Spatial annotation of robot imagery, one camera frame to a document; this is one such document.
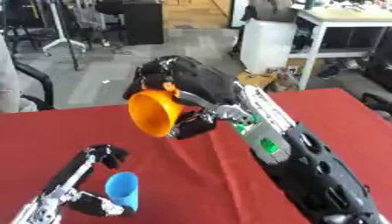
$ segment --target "blue cup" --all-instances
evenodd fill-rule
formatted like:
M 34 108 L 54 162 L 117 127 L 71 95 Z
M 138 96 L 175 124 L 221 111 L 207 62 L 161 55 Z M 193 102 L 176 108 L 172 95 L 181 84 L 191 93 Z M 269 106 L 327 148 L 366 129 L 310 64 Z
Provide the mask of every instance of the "blue cup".
M 105 192 L 117 205 L 137 210 L 138 181 L 134 173 L 125 171 L 113 175 L 106 182 Z

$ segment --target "red table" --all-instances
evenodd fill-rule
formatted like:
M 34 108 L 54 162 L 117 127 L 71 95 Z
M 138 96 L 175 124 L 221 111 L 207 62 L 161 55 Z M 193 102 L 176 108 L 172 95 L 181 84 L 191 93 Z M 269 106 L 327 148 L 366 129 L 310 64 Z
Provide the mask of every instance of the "red table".
M 379 208 L 392 220 L 392 125 L 337 89 L 283 92 L 274 98 L 371 186 Z M 77 151 L 91 144 L 129 149 L 121 171 L 139 177 L 139 211 L 131 218 L 96 218 L 66 210 L 63 223 L 306 223 L 224 122 L 185 141 L 146 136 L 130 121 L 125 106 L 1 115 L 0 123 L 0 223 L 10 221 Z M 98 164 L 82 188 L 103 193 L 113 173 Z

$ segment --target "chair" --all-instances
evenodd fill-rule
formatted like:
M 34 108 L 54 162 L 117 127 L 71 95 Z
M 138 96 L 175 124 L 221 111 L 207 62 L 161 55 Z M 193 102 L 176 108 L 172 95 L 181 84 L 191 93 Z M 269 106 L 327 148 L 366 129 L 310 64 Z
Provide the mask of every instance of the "chair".
M 7 42 L 12 42 L 12 54 L 18 52 L 18 43 L 23 40 L 29 40 L 31 46 L 37 49 L 40 43 L 36 43 L 37 39 L 28 31 L 28 27 L 43 27 L 34 0 L 3 0 L 2 6 L 3 34 Z M 19 28 L 23 29 L 24 35 L 19 34 Z
M 39 81 L 44 89 L 44 100 L 39 99 L 38 97 L 32 95 L 23 94 L 22 97 L 34 102 L 37 105 L 38 110 L 48 110 L 54 109 L 54 98 L 53 98 L 53 83 L 49 78 L 49 75 L 40 72 L 39 70 L 35 69 L 32 66 L 23 64 L 14 60 L 15 68 L 23 73 L 26 74 L 33 79 Z
M 123 14 L 123 0 L 98 0 L 95 9 L 102 14 L 116 17 L 117 22 L 103 33 L 117 31 L 118 40 L 123 42 L 124 28 L 120 19 L 120 15 Z

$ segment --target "orange funnel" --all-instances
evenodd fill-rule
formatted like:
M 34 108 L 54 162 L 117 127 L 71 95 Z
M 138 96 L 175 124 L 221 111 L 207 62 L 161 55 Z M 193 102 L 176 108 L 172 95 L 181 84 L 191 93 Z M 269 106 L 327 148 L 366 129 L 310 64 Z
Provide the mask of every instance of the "orange funnel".
M 173 94 L 144 90 L 129 99 L 129 114 L 136 126 L 154 137 L 166 136 L 179 118 L 183 105 L 172 99 Z

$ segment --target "robot finger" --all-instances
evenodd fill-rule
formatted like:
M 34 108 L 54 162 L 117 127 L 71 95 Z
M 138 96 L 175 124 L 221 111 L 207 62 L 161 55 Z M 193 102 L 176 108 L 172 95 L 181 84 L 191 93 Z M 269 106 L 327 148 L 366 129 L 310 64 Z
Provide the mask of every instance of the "robot finger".
M 67 206 L 83 214 L 93 216 L 131 216 L 135 211 L 128 206 L 119 206 L 98 193 L 79 192 L 75 201 L 70 201 Z

